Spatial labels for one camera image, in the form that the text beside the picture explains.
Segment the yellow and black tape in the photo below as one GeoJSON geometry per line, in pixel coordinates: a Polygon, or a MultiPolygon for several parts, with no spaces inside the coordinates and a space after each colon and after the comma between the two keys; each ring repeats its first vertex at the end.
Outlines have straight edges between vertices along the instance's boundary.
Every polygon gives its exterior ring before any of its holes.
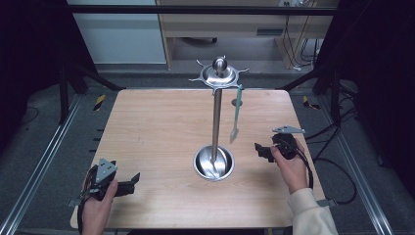
{"type": "Polygon", "coordinates": [[[309,107],[309,108],[314,109],[314,110],[320,110],[320,106],[319,105],[310,105],[310,103],[308,103],[308,98],[306,96],[303,96],[302,97],[302,104],[305,107],[309,107]]]}
{"type": "Polygon", "coordinates": [[[100,110],[101,105],[104,102],[104,99],[105,99],[105,95],[100,95],[98,97],[97,102],[95,103],[95,106],[94,106],[94,111],[99,111],[100,110]]]}

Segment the sleeve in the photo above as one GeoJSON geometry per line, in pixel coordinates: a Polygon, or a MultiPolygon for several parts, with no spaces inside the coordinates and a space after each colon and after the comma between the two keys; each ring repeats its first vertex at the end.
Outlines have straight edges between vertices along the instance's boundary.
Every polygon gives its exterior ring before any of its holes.
{"type": "Polygon", "coordinates": [[[318,206],[312,189],[298,190],[290,196],[288,203],[294,214],[294,235],[338,234],[329,209],[318,206]]]}

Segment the wooden tabletop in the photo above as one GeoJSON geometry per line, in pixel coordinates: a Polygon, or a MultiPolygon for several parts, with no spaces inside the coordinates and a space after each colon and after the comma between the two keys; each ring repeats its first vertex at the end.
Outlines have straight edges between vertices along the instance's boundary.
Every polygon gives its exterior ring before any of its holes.
{"type": "MultiPolygon", "coordinates": [[[[97,150],[116,161],[118,181],[141,172],[135,193],[114,199],[112,228],[266,228],[292,224],[289,192],[276,164],[259,158],[254,143],[271,146],[272,128],[300,127],[283,90],[244,90],[236,140],[230,143],[236,89],[222,95],[219,145],[235,160],[231,175],[207,181],[193,168],[197,151],[211,145],[213,96],[201,90],[120,91],[97,150]]],[[[294,134],[309,152],[302,134],[294,134]]],[[[314,194],[324,199],[315,173],[314,194]]],[[[76,212],[70,224],[77,226],[76,212]]]]}

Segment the stand base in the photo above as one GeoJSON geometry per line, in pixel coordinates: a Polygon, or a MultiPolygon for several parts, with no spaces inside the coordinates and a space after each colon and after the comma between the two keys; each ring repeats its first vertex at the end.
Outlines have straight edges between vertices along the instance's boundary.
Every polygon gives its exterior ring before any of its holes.
{"type": "Polygon", "coordinates": [[[216,161],[212,163],[211,145],[202,147],[195,155],[193,167],[202,178],[210,181],[219,181],[228,177],[235,166],[234,158],[229,150],[219,146],[216,161]]]}

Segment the white panel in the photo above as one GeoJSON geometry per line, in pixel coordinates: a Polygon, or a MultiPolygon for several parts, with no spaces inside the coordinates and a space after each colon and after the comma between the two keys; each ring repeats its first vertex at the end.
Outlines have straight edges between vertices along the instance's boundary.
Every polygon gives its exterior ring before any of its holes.
{"type": "MultiPolygon", "coordinates": [[[[156,5],[154,0],[68,0],[72,5],[156,5]]],[[[156,14],[73,14],[95,64],[165,64],[156,14]]]]}

